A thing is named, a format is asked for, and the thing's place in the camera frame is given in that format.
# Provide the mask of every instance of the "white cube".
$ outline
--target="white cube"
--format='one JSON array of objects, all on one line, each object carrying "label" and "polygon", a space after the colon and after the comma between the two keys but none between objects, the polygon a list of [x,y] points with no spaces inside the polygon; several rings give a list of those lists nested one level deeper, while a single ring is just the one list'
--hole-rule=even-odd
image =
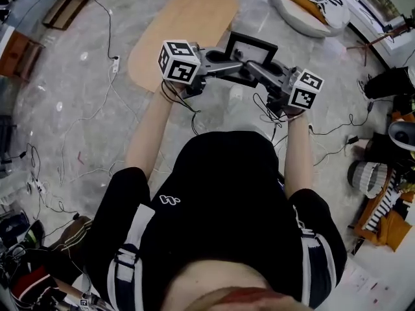
[{"label": "white cube", "polygon": [[165,40],[158,65],[163,79],[191,84],[200,68],[200,60],[186,40]]},{"label": "white cube", "polygon": [[289,105],[301,109],[311,109],[323,84],[324,80],[321,77],[304,69],[292,87]]}]

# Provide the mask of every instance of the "black sleeve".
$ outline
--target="black sleeve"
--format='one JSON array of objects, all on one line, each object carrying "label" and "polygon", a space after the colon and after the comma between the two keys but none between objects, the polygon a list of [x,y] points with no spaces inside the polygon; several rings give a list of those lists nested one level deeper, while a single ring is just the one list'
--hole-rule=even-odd
[{"label": "black sleeve", "polygon": [[303,189],[290,197],[297,208],[298,218],[306,228],[321,234],[330,245],[336,266],[337,284],[342,278],[347,252],[342,237],[331,218],[329,205],[312,190]]},{"label": "black sleeve", "polygon": [[108,266],[124,244],[139,204],[150,205],[150,190],[144,172],[136,167],[117,172],[88,231],[86,269],[94,287],[105,300],[108,300]]}]

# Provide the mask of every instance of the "orange cushion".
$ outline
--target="orange cushion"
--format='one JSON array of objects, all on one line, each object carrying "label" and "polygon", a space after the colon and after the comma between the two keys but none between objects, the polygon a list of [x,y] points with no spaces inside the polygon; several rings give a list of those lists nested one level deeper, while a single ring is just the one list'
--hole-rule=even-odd
[{"label": "orange cushion", "polygon": [[305,9],[308,13],[313,15],[321,23],[327,25],[326,19],[324,18],[320,9],[318,9],[317,4],[311,2],[310,0],[291,0],[291,1],[294,1],[297,5]]}]

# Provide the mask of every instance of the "white round cushion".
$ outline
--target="white round cushion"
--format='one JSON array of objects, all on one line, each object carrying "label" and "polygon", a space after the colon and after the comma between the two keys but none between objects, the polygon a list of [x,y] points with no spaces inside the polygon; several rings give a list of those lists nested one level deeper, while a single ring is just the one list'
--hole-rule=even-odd
[{"label": "white round cushion", "polygon": [[341,33],[344,27],[349,23],[350,12],[347,7],[347,2],[342,0],[344,3],[344,17],[343,27],[334,29],[328,25],[321,23],[313,15],[306,12],[302,7],[297,5],[291,0],[271,0],[272,4],[276,7],[281,17],[295,30],[305,34],[306,36],[324,38],[332,37]]}]

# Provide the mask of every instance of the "black clothing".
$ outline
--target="black clothing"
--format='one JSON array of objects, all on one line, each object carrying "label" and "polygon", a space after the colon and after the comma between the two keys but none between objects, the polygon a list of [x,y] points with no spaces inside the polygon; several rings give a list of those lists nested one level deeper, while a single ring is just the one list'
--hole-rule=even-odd
[{"label": "black clothing", "polygon": [[272,143],[255,132],[212,132],[191,139],[151,202],[142,170],[116,173],[88,233],[92,283],[108,300],[108,266],[140,203],[156,212],[139,250],[145,311],[159,310],[171,280],[203,259],[249,265],[276,292],[301,301],[301,231],[293,205],[306,228],[329,243],[339,282],[346,250],[327,203],[311,190],[287,200],[278,175]]}]

